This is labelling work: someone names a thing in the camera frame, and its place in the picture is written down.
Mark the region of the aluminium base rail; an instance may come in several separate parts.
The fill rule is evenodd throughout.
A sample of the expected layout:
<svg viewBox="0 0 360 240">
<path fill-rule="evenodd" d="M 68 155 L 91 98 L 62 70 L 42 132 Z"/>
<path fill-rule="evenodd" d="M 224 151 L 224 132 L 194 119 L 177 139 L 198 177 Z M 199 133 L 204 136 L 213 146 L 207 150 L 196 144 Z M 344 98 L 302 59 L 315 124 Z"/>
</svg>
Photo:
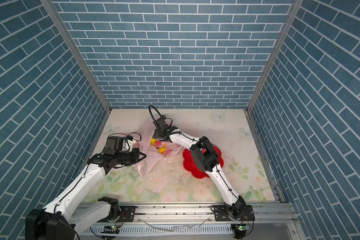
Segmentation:
<svg viewBox="0 0 360 240">
<path fill-rule="evenodd" d="M 105 216 L 104 204 L 81 203 L 70 222 L 81 224 L 81 236 L 105 239 L 165 235 L 229 235 L 246 239 L 305 239 L 291 204 L 249 203 L 238 219 L 229 216 L 222 203 L 120 203 L 121 217 L 115 222 L 92 218 Z"/>
</svg>

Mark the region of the pink plastic bag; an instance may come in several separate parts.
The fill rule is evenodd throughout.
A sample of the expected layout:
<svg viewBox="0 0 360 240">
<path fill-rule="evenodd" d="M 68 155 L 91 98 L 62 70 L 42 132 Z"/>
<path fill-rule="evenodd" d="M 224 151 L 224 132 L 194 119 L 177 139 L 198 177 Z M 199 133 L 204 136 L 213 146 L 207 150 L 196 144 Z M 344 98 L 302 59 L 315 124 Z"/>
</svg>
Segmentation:
<svg viewBox="0 0 360 240">
<path fill-rule="evenodd" d="M 141 176 L 149 173 L 159 160 L 174 156 L 182 149 L 179 144 L 164 142 L 156 139 L 155 144 L 150 145 L 151 139 L 154 139 L 153 134 L 155 129 L 156 127 L 153 121 L 146 120 L 137 131 L 137 133 L 139 133 L 142 137 L 142 140 L 139 142 L 140 152 L 147 155 L 147 157 L 139 162 L 137 166 L 138 173 Z M 158 148 L 164 144 L 166 144 L 166 151 L 160 154 Z"/>
</svg>

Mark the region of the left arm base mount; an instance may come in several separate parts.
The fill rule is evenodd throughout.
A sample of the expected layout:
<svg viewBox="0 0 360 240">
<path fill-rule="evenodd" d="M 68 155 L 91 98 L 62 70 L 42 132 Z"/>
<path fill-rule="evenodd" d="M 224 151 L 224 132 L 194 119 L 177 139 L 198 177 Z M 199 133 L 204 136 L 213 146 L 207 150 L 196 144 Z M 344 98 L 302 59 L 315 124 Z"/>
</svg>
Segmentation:
<svg viewBox="0 0 360 240">
<path fill-rule="evenodd" d="M 99 220 L 100 223 L 131 223 L 134 220 L 136 206 L 121 206 L 115 213 Z"/>
</svg>

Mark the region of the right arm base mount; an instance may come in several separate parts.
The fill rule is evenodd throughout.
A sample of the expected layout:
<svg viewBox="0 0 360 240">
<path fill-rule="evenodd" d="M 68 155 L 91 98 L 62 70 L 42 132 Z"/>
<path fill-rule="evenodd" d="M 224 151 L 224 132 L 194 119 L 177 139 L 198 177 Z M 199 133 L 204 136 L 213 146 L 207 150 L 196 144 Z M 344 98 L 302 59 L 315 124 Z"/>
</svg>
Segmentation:
<svg viewBox="0 0 360 240">
<path fill-rule="evenodd" d="M 245 205 L 240 210 L 236 210 L 235 208 L 227 205 L 212 205 L 210 209 L 214 214 L 215 221 L 217 222 L 255 221 L 255 215 L 251 205 Z"/>
</svg>

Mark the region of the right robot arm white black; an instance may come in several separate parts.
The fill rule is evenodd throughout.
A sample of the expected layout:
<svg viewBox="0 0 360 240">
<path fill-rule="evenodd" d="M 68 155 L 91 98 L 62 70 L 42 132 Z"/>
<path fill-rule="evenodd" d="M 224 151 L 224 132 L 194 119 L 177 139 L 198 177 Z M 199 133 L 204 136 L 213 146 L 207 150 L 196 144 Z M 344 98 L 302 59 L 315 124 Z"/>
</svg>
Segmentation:
<svg viewBox="0 0 360 240">
<path fill-rule="evenodd" d="M 247 206 L 246 202 L 225 176 L 219 161 L 219 154 L 209 139 L 187 135 L 177 127 L 168 125 L 165 117 L 154 119 L 153 123 L 156 127 L 154 139 L 178 144 L 188 149 L 197 169 L 207 174 L 216 185 L 227 206 L 230 218 L 233 220 L 242 218 Z"/>
</svg>

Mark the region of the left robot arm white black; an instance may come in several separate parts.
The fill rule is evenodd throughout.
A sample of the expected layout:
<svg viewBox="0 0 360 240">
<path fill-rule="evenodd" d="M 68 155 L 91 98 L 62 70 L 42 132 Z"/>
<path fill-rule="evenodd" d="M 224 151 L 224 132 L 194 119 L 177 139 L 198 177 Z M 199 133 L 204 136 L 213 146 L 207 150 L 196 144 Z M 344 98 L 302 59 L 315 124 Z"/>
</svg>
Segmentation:
<svg viewBox="0 0 360 240">
<path fill-rule="evenodd" d="M 100 220 L 117 222 L 123 218 L 119 201 L 101 197 L 90 208 L 74 216 L 89 191 L 111 169 L 129 167 L 147 156 L 135 148 L 130 136 L 107 138 L 101 153 L 93 155 L 77 178 L 41 210 L 34 209 L 25 220 L 27 240 L 78 240 L 80 233 Z"/>
</svg>

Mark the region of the yellow fake banana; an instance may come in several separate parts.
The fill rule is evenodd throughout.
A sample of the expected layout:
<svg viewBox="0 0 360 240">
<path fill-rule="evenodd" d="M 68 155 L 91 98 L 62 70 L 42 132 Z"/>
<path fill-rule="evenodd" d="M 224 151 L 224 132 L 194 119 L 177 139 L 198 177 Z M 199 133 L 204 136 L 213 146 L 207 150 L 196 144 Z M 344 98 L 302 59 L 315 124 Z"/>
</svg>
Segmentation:
<svg viewBox="0 0 360 240">
<path fill-rule="evenodd" d="M 158 151 L 160 154 L 164 153 L 166 151 L 166 144 L 162 145 L 161 147 L 158 148 Z"/>
</svg>

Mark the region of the red flower-shaped plate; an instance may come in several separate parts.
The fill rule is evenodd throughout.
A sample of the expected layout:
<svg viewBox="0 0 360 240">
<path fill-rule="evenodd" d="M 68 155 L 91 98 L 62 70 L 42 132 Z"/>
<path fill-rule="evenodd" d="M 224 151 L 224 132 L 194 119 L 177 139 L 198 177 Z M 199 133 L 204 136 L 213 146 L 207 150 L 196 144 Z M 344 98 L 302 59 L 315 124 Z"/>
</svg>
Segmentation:
<svg viewBox="0 0 360 240">
<path fill-rule="evenodd" d="M 221 167 L 223 167 L 225 163 L 222 158 L 222 151 L 220 150 L 220 148 L 218 148 L 215 145 L 214 145 L 214 150 L 217 152 L 217 154 L 219 156 L 219 163 L 220 163 Z M 202 172 L 196 166 L 190 150 L 187 150 L 187 149 L 183 150 L 182 156 L 184 159 L 183 160 L 184 169 L 188 172 L 191 172 L 191 174 L 194 178 L 196 178 L 196 179 L 209 178 L 209 176 L 205 172 Z"/>
</svg>

